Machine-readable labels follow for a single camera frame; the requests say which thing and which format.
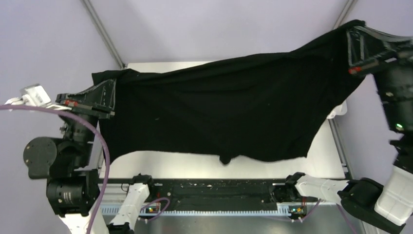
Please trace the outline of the black t shirt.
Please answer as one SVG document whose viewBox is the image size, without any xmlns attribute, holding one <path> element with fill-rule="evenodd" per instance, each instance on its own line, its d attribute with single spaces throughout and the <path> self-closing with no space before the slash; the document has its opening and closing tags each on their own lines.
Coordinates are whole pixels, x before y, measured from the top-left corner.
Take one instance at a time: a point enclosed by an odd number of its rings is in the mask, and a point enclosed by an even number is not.
<svg viewBox="0 0 413 234">
<path fill-rule="evenodd" d="M 114 80 L 114 117 L 100 122 L 110 160 L 137 151 L 305 157 L 321 125 L 361 84 L 349 72 L 352 20 L 287 53 L 214 61 L 166 73 L 93 73 Z"/>
</svg>

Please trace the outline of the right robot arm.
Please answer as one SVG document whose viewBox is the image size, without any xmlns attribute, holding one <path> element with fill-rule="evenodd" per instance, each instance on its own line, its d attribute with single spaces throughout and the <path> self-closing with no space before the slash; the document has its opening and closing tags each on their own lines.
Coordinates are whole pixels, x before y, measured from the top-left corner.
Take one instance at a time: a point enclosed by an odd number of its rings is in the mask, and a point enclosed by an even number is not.
<svg viewBox="0 0 413 234">
<path fill-rule="evenodd" d="M 372 75 L 390 131 L 400 134 L 388 148 L 373 149 L 369 163 L 384 170 L 380 184 L 370 178 L 331 180 L 295 173 L 286 180 L 292 201 L 315 197 L 334 202 L 359 220 L 390 234 L 398 234 L 413 214 L 413 39 L 367 26 L 347 30 L 349 74 Z"/>
</svg>

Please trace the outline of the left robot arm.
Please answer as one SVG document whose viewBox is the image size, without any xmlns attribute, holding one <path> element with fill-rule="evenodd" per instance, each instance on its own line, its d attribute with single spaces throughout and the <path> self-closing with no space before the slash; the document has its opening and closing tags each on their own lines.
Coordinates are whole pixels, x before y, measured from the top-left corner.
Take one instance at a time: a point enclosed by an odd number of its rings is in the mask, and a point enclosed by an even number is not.
<svg viewBox="0 0 413 234">
<path fill-rule="evenodd" d="M 98 121 L 114 116 L 115 85 L 106 80 L 79 93 L 59 94 L 55 102 L 39 84 L 21 90 L 24 105 L 52 110 L 64 121 L 62 138 L 34 138 L 23 159 L 31 179 L 47 181 L 47 199 L 73 234 L 132 234 L 144 202 L 156 196 L 149 175 L 134 177 L 120 210 L 105 223 L 100 203 L 106 183 L 99 182 L 98 168 L 87 166 L 94 139 L 103 139 Z"/>
</svg>

